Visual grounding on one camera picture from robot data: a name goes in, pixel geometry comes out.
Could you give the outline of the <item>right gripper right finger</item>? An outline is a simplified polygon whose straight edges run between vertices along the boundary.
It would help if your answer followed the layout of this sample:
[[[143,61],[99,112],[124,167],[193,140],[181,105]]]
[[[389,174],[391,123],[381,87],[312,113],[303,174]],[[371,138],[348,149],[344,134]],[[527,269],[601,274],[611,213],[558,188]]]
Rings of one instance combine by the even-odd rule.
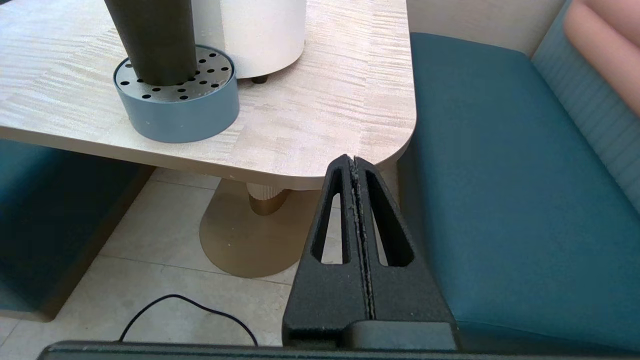
[[[368,319],[454,326],[454,316],[382,175],[355,157],[354,181]]]

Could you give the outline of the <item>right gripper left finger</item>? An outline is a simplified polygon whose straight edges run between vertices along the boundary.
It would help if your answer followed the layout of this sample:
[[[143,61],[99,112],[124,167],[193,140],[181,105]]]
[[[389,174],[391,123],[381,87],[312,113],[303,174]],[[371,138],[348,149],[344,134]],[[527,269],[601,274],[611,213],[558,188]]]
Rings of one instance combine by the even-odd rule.
[[[330,162],[282,319],[286,347],[336,347],[350,324],[370,318],[355,196],[354,160]],[[341,264],[322,262],[334,196],[340,196]]]

